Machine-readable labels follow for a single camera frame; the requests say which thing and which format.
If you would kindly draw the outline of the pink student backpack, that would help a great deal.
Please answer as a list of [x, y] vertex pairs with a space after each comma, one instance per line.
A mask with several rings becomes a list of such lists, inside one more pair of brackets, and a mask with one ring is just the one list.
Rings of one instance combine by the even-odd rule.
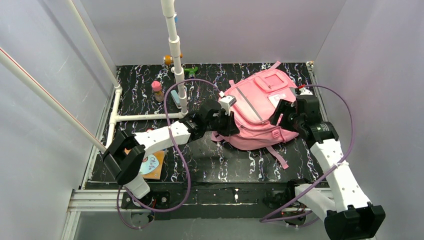
[[278, 69], [280, 64], [277, 61], [269, 69], [256, 72], [239, 82], [229, 81], [230, 87], [224, 93], [236, 99], [230, 109], [239, 133], [223, 136], [214, 131], [210, 139], [214, 142], [224, 140], [243, 151], [266, 148], [282, 168], [287, 169], [288, 163], [274, 150], [273, 145], [289, 142], [298, 133], [272, 125], [269, 121], [280, 100], [292, 103], [296, 99], [292, 92], [296, 84]]

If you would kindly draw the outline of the orange children's book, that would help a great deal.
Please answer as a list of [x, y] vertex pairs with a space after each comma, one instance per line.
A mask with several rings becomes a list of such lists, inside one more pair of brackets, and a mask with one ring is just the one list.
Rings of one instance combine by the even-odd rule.
[[167, 151], [157, 151], [145, 157], [141, 163], [139, 173], [144, 179], [159, 180]]

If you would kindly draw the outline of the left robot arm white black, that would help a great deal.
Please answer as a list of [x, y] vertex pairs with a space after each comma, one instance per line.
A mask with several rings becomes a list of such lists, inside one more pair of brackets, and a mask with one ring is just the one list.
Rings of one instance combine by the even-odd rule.
[[170, 126], [134, 134], [120, 131], [102, 154], [103, 164], [117, 184], [141, 199], [150, 192], [140, 173], [143, 159], [174, 145], [196, 141], [206, 132], [216, 131], [225, 137], [239, 134], [231, 110], [235, 103], [233, 96], [225, 96], [219, 101], [207, 100], [198, 111], [188, 113]]

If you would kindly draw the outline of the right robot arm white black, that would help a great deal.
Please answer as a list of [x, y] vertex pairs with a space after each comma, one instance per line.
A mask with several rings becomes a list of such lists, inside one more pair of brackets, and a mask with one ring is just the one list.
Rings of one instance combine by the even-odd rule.
[[313, 183], [294, 183], [294, 200], [308, 206], [319, 217], [331, 240], [364, 240], [373, 238], [386, 213], [374, 205], [356, 181], [346, 154], [343, 154], [339, 135], [333, 124], [323, 121], [320, 103], [314, 95], [298, 95], [294, 102], [281, 99], [269, 119], [284, 130], [297, 132], [318, 160], [323, 176], [331, 189], [329, 199]]

